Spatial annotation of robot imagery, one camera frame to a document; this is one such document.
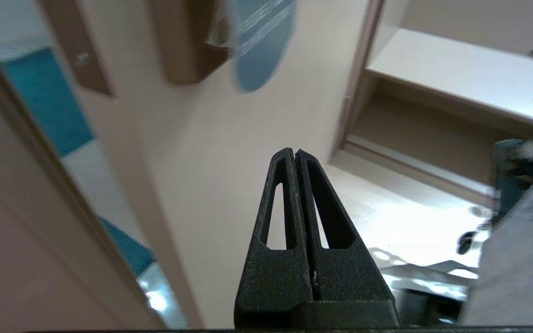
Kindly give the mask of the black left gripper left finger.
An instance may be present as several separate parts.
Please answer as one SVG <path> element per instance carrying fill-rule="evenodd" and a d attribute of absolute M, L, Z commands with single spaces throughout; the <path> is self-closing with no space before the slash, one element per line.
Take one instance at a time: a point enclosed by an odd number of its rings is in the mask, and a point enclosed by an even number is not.
<path fill-rule="evenodd" d="M 275 190 L 283 187 L 285 249 L 268 248 Z M 313 300 L 297 165 L 291 148 L 273 155 L 234 305 L 236 329 L 290 329 Z"/>

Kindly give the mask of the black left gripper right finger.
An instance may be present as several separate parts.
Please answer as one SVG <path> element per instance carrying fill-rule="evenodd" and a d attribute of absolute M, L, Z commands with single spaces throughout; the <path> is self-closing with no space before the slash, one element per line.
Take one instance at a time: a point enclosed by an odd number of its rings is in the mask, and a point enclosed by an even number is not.
<path fill-rule="evenodd" d="M 312 284 L 296 326 L 398 327 L 394 296 L 322 165 L 304 150 L 296 164 Z"/>

